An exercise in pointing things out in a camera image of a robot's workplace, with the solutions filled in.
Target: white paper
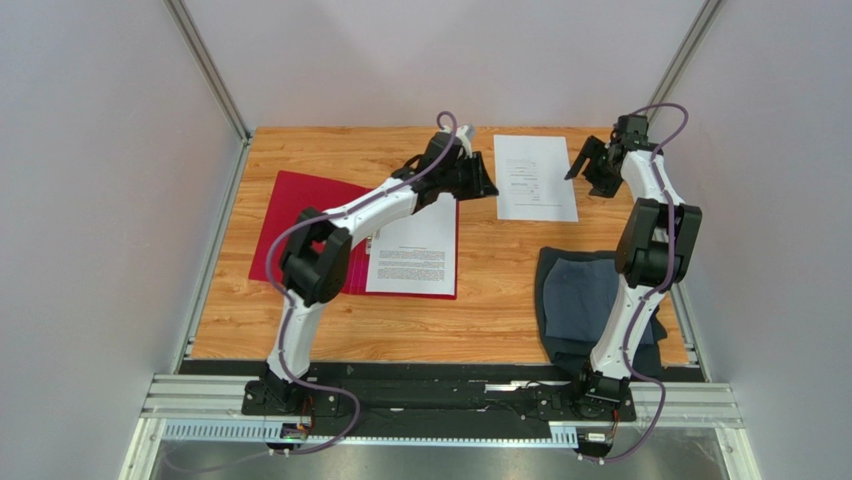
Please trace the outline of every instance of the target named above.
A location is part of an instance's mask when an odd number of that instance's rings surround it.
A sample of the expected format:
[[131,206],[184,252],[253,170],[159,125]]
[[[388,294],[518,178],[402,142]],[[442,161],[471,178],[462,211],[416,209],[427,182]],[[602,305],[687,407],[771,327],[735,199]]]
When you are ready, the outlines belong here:
[[494,135],[497,218],[576,222],[565,137]]
[[432,205],[376,232],[367,291],[455,294],[456,212],[455,198],[442,193]]

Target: folded garment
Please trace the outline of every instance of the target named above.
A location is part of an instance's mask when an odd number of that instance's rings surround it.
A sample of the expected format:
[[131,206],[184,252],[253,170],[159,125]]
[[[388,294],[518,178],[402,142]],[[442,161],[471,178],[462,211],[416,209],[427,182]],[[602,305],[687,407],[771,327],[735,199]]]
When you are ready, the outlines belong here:
[[[539,337],[551,363],[572,375],[582,370],[609,319],[618,288],[614,258],[614,252],[566,252],[549,247],[539,254],[535,279]],[[655,311],[633,359],[640,373],[662,374],[657,342],[663,338],[666,330]]]
[[[563,340],[597,342],[603,336],[617,294],[615,260],[570,261],[558,258],[544,280],[546,335]],[[639,343],[656,343],[650,322]]]

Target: wooden tabletop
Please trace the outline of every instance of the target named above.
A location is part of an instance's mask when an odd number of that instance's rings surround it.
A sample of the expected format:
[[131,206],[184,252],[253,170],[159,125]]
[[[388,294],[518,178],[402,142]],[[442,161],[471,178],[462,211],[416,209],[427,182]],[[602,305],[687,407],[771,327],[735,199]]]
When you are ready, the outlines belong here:
[[[495,134],[564,136],[572,159],[586,137],[609,128],[477,127],[495,180]],[[237,193],[228,230],[192,349],[193,358],[266,358],[282,300],[268,284],[248,279],[267,204],[279,170],[319,175],[369,188],[413,155],[435,128],[261,128]],[[539,249],[614,250],[633,207],[626,186],[613,199],[590,197],[574,180],[578,223],[497,220],[495,198],[460,203],[458,299],[339,295],[323,315],[311,357],[345,361],[543,363],[533,307]],[[667,298],[659,319],[669,338],[664,364],[688,358]]]

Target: gray wall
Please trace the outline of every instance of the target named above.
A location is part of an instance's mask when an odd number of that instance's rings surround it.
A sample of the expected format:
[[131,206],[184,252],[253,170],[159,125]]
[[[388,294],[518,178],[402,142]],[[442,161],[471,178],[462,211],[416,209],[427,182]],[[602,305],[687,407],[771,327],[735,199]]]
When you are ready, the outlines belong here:
[[161,1],[0,11],[0,478],[115,478],[237,141]]
[[250,126],[608,125],[701,0],[187,0]]
[[685,284],[767,479],[849,478],[850,18],[727,2],[673,95],[693,117],[666,166],[705,214]]

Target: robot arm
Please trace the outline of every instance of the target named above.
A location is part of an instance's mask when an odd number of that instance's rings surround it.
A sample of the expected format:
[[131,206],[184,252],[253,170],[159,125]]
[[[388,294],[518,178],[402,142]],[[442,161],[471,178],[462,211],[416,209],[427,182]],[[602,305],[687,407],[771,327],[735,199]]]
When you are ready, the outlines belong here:
[[[612,198],[623,181],[633,194],[634,206],[616,250],[618,293],[603,336],[592,350],[589,362],[575,383],[575,410],[597,417],[616,410],[629,394],[632,365],[648,321],[665,298],[671,284],[686,275],[698,229],[701,210],[687,205],[677,195],[666,175],[662,152],[653,157],[656,144],[648,142],[648,120],[642,115],[624,115],[604,144],[595,137],[586,140],[567,178],[583,172],[592,183],[592,195]],[[674,238],[668,238],[669,199],[675,208]],[[655,238],[655,232],[663,234]],[[669,242],[675,243],[674,274],[666,280]],[[633,329],[629,332],[633,318]]]
[[[283,342],[280,346],[276,343],[267,358],[268,372],[273,374],[273,381],[277,378],[285,383],[291,382],[279,361],[280,347],[283,347],[284,362],[294,376],[301,377],[308,371],[311,345],[320,317],[328,302],[343,288],[352,248],[385,225],[413,215],[435,202],[441,193],[450,193],[459,201],[497,195],[497,188],[483,165],[482,155],[471,149],[474,133],[472,126],[459,127],[447,156],[427,175],[410,185],[400,187],[406,179],[423,171],[439,157],[451,138],[449,131],[435,134],[425,154],[406,162],[372,192],[325,212],[308,208],[301,213],[299,222],[319,216],[330,218],[294,232],[281,257],[282,283],[293,297],[294,304],[289,325],[283,332]],[[317,243],[323,244],[321,251],[318,251]],[[279,329],[284,329],[283,314]]]

